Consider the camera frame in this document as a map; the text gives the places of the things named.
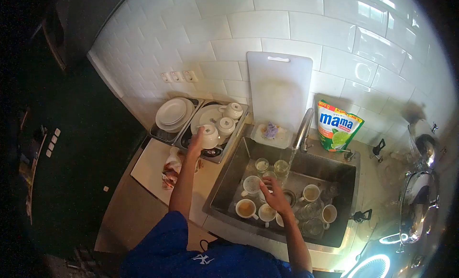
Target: person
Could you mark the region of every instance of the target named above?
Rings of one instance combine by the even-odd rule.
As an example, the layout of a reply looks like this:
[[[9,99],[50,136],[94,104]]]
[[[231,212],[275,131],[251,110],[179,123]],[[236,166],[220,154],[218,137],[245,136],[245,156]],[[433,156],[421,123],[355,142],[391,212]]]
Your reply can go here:
[[[249,245],[212,241],[208,250],[187,251],[191,193],[196,161],[202,151],[201,127],[191,138],[186,159],[169,201],[169,212],[132,249],[120,267],[121,277],[299,277],[313,278],[311,256],[293,211],[274,178],[260,188],[266,202],[284,221],[290,264]],[[266,187],[270,185],[272,193]]]

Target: white cutting board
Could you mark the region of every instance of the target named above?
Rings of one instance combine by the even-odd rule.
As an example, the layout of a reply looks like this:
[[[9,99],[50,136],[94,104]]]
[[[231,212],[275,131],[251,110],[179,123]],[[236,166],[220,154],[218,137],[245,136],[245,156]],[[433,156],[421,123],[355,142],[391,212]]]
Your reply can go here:
[[[309,94],[313,60],[264,51],[247,52],[253,118],[296,133]]]

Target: kitchen sink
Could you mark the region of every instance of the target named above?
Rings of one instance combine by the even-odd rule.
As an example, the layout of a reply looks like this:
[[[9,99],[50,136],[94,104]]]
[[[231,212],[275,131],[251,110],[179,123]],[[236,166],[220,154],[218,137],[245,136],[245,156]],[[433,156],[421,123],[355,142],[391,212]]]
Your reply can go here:
[[[270,164],[269,170],[272,171],[275,161],[288,162],[293,151],[290,148],[277,149],[256,143],[250,138],[252,129],[252,125],[244,125],[235,139],[235,145],[229,152],[222,171],[204,204],[203,211],[250,233],[285,243],[284,228],[280,227],[275,220],[271,221],[269,227],[266,228],[261,220],[244,219],[235,212],[235,204],[242,198],[251,199],[257,206],[257,210],[264,203],[258,196],[241,196],[242,181],[250,175],[257,175],[255,161],[259,158],[266,158]],[[314,146],[307,152],[298,150],[292,160],[289,175],[283,179],[279,178],[278,182],[285,194],[289,193],[290,197],[294,195],[291,205],[297,218],[300,217],[296,212],[308,203],[300,201],[305,186],[315,184],[321,190],[328,188],[332,183],[337,186],[338,195],[331,200],[323,201],[325,205],[333,204],[336,207],[336,220],[330,224],[328,230],[323,230],[316,236],[303,235],[303,239],[315,245],[339,248],[345,237],[346,229],[353,222],[349,220],[349,217],[355,212],[360,154],[356,152],[351,160],[347,161],[343,153],[324,150],[319,141],[309,139],[308,144],[314,144]]]

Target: mama lemon pouch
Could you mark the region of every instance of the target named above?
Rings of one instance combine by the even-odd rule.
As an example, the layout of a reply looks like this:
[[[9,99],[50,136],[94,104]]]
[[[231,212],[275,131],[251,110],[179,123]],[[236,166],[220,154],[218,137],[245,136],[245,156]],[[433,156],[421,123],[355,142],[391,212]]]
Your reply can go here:
[[[348,114],[324,100],[317,104],[317,115],[320,143],[328,151],[346,149],[364,124],[364,120],[355,114]]]

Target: cutting board handle hole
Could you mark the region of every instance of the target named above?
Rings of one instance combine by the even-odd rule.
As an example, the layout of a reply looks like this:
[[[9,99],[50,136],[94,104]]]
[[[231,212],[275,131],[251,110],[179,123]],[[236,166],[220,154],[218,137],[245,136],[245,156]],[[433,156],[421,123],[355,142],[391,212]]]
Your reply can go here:
[[[278,62],[286,62],[286,63],[290,62],[290,59],[283,59],[281,57],[271,57],[271,56],[268,57],[268,60],[270,60],[270,61],[278,61]]]

